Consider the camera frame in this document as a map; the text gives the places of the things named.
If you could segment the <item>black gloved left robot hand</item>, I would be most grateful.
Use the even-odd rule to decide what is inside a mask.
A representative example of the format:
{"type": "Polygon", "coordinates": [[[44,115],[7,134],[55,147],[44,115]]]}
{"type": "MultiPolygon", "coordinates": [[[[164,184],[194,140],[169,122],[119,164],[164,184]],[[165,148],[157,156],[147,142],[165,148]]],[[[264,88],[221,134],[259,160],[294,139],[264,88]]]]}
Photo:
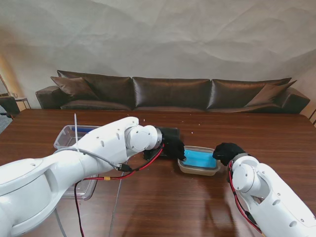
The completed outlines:
{"type": "Polygon", "coordinates": [[[172,135],[163,134],[162,135],[163,143],[163,153],[168,158],[179,159],[185,161],[185,148],[184,143],[180,138],[172,135]]]}

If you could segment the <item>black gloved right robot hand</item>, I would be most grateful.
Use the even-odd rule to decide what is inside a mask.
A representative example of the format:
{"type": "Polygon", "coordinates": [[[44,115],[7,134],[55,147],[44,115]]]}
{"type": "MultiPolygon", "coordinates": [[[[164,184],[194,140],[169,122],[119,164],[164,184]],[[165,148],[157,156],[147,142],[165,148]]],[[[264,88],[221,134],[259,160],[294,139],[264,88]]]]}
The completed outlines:
{"type": "Polygon", "coordinates": [[[227,166],[237,155],[245,154],[245,151],[235,143],[221,143],[216,146],[213,158],[227,166]]]}

